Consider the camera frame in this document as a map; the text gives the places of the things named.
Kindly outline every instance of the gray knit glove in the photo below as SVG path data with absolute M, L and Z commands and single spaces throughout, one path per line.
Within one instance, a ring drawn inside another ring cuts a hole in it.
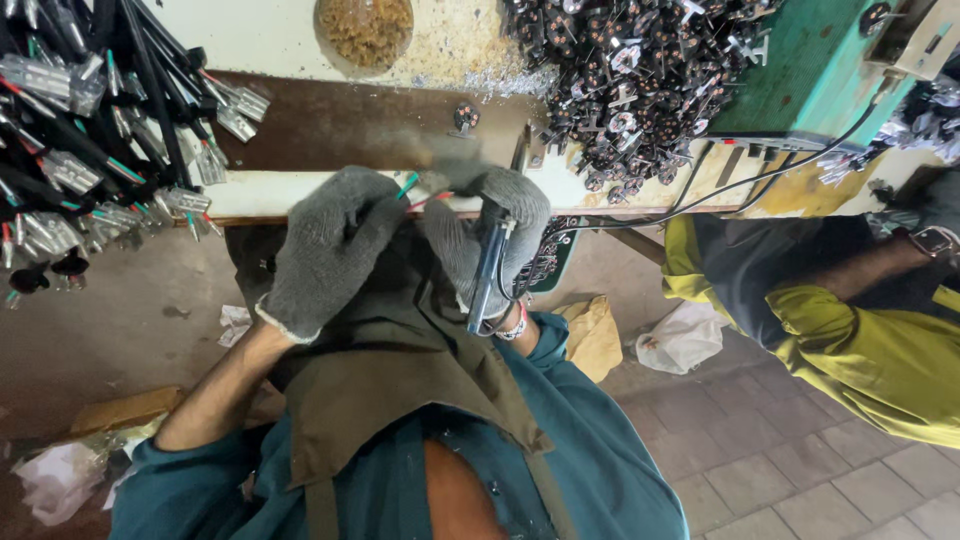
M 540 246 L 543 229 L 550 218 L 550 201 L 525 176 L 479 161 L 446 161 L 435 171 L 450 179 L 450 189 L 458 194 L 483 196 L 501 206 L 516 220 L 503 255 L 503 283 L 508 290 Z M 458 222 L 457 216 L 441 201 L 431 201 L 424 209 L 424 232 L 430 247 L 440 259 L 444 271 L 457 289 L 461 307 L 469 306 L 476 285 L 480 246 L 494 221 L 490 203 L 485 201 L 480 219 Z M 510 301 L 495 289 L 484 318 L 502 315 Z
M 274 287 L 256 312 L 297 343 L 310 343 L 373 270 L 410 202 L 396 183 L 347 167 L 290 210 Z

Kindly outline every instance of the apron strap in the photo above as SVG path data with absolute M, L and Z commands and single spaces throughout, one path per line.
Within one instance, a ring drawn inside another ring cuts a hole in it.
M 550 466 L 546 464 L 543 454 L 524 452 L 523 459 L 527 462 L 527 468 L 530 469 L 530 476 L 534 479 L 537 491 L 540 492 L 543 506 L 550 515 L 550 522 L 553 524 L 553 531 L 557 533 L 558 540 L 577 540 L 577 529 L 573 526 L 573 519 L 570 518 L 569 512 L 566 511 L 564 494 L 560 490 L 557 479 L 550 472 Z
M 318 480 L 303 486 L 310 540 L 339 540 L 337 497 L 333 479 Z

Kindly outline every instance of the brown paper bag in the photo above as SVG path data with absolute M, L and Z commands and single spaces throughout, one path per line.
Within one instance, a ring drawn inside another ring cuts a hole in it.
M 576 364 L 590 380 L 600 382 L 623 361 L 620 334 L 606 296 L 558 307 L 553 312 L 562 315 L 570 328 L 566 359 Z

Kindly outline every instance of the watch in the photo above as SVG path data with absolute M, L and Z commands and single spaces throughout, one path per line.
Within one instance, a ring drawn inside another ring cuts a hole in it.
M 960 247 L 956 234 L 943 227 L 924 227 L 911 233 L 910 241 L 921 253 L 934 258 L 944 252 L 952 253 Z

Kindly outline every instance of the yellow sleeve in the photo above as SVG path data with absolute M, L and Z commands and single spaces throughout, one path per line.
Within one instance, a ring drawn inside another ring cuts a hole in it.
M 883 430 L 960 448 L 960 327 L 850 307 L 810 284 L 766 300 L 793 335 L 777 350 L 792 374 Z
M 666 250 L 666 262 L 660 267 L 663 274 L 663 296 L 701 304 L 710 302 L 713 309 L 726 317 L 732 327 L 739 331 L 727 309 L 714 294 L 713 285 L 704 276 L 692 216 L 681 214 L 666 222 L 663 248 Z

